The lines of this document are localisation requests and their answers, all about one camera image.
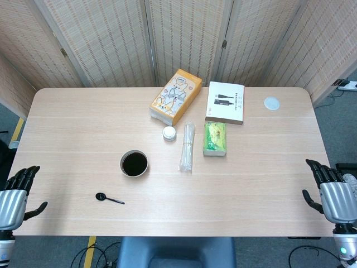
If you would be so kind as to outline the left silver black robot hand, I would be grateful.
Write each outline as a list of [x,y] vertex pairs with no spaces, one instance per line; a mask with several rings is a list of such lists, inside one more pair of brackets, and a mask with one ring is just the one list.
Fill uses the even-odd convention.
[[40,166],[21,169],[9,178],[1,190],[1,231],[14,231],[23,221],[42,213],[48,205],[43,202],[37,209],[25,212],[28,196]]

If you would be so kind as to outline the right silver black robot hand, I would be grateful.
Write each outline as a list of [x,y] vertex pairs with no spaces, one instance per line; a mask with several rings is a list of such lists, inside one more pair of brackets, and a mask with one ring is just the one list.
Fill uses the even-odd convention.
[[341,172],[322,165],[315,160],[306,160],[310,167],[321,203],[312,200],[307,190],[302,191],[306,203],[333,224],[352,224],[356,222],[356,198],[350,185]]

